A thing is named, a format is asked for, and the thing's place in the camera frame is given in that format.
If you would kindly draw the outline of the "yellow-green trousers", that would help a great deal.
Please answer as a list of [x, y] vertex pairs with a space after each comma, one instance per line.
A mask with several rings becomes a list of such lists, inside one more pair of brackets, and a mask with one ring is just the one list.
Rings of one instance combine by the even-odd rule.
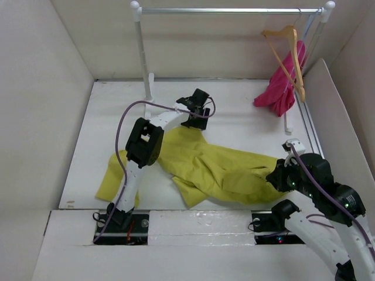
[[209, 144], [201, 131], [182, 126], [164, 134], [158, 157], [189, 208], [210, 197], [244, 205], [280, 199], [284, 194], [266, 180], [276, 162], [274, 157]]

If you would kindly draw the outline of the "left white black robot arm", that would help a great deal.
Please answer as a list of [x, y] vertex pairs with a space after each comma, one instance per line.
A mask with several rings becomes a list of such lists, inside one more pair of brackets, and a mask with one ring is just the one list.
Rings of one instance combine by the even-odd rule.
[[[211, 109], [206, 106], [208, 102], [211, 102], [212, 106], [216, 105], [207, 92], [197, 88], [190, 97], [176, 100], [173, 107], [139, 100], [133, 102], [124, 111], [115, 137], [115, 155], [124, 172], [124, 182], [107, 206], [105, 225], [110, 223], [118, 232], [124, 232], [130, 227], [135, 198], [143, 173], [146, 167], [152, 166], [158, 159], [164, 134], [181, 125], [205, 130], [208, 119], [216, 113], [215, 108]], [[124, 162], [121, 160], [119, 151], [121, 127], [128, 111], [138, 104], [150, 105], [165, 111], [150, 119], [140, 117], [135, 121], [125, 145], [127, 161]]]

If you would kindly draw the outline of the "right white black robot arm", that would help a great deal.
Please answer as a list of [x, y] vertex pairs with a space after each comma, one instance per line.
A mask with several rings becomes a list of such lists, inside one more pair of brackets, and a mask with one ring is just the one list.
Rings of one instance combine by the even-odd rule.
[[374, 280], [374, 241], [359, 194], [334, 181], [330, 164], [314, 153], [299, 154], [289, 149], [279, 159], [267, 181], [278, 191], [298, 191], [311, 199], [314, 207], [329, 220], [344, 247], [338, 248], [316, 229], [291, 200], [271, 209], [271, 224], [300, 238], [333, 273], [335, 280]]

